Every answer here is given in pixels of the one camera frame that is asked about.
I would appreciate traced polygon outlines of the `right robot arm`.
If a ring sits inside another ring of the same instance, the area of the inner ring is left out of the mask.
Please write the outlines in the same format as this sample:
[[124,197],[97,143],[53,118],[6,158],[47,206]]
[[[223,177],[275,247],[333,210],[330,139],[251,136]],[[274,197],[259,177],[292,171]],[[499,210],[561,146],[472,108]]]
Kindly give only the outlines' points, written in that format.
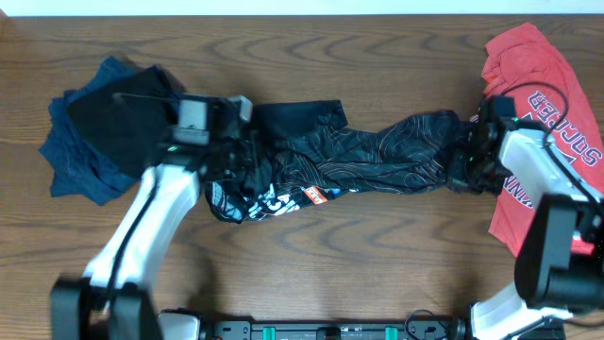
[[452,160],[452,190],[499,194],[505,178],[515,177],[535,215],[512,283],[448,325],[450,339],[561,339],[574,314],[603,307],[603,195],[550,133],[518,118],[512,98],[493,96],[480,104],[468,144]]

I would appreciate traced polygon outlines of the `folded navy blue garment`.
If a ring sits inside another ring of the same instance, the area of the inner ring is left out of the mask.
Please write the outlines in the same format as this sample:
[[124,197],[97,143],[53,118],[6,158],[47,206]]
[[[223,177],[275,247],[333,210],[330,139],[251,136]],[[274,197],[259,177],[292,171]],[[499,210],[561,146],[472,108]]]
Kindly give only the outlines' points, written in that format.
[[[178,82],[160,69],[168,77],[177,101],[182,95]],[[52,127],[40,148],[40,153],[54,169],[50,186],[52,196],[83,195],[102,206],[121,196],[140,180],[141,177],[133,178],[121,173],[117,165],[87,143],[77,131],[67,109],[69,104],[83,95],[143,70],[110,57],[100,64],[95,77],[83,88],[66,91],[62,97],[52,100],[48,107]]]

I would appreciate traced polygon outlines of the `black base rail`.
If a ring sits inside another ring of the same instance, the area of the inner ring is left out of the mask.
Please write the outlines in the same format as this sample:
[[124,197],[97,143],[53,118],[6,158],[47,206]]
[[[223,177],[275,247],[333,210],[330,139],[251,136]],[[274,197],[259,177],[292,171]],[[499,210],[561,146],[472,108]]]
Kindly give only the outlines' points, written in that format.
[[460,317],[412,315],[397,322],[309,322],[230,319],[211,321],[186,310],[159,314],[168,340],[471,340],[469,324]]

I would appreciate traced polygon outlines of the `red soccer t-shirt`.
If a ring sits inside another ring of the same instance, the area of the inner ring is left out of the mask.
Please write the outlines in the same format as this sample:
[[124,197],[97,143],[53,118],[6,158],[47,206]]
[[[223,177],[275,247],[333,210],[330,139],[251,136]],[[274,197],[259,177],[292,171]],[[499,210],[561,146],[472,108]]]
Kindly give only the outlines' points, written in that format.
[[571,65],[535,25],[522,24],[486,43],[485,96],[510,90],[516,115],[554,127],[573,168],[603,190],[603,144],[595,115]]

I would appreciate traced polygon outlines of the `folded black garment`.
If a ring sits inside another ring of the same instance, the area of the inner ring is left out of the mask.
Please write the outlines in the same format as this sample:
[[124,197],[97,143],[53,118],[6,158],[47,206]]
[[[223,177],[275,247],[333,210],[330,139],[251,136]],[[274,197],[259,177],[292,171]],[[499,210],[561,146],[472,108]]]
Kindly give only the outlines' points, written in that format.
[[176,99],[168,77],[151,67],[85,94],[67,113],[81,137],[133,178],[158,155],[176,124]]

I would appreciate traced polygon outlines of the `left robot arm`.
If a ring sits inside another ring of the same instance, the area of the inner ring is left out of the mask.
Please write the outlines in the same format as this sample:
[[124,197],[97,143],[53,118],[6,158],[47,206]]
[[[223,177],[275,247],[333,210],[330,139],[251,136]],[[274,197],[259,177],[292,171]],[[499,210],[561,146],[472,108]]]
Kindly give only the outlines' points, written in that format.
[[241,145],[253,105],[243,95],[185,94],[177,121],[153,145],[140,189],[110,240],[78,280],[50,294],[54,339],[204,339],[201,317],[156,312],[151,291],[175,233],[204,183],[242,178]]

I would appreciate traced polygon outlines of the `black orange-patterned jersey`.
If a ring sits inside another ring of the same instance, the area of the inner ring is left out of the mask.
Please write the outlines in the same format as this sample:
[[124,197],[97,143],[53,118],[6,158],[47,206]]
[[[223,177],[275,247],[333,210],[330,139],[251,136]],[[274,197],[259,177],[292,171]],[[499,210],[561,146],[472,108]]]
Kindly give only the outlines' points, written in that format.
[[378,132],[351,129],[338,100],[253,109],[257,149],[237,181],[209,182],[211,213],[229,223],[262,220],[347,193],[414,195],[444,187],[470,123],[452,110],[419,113]]

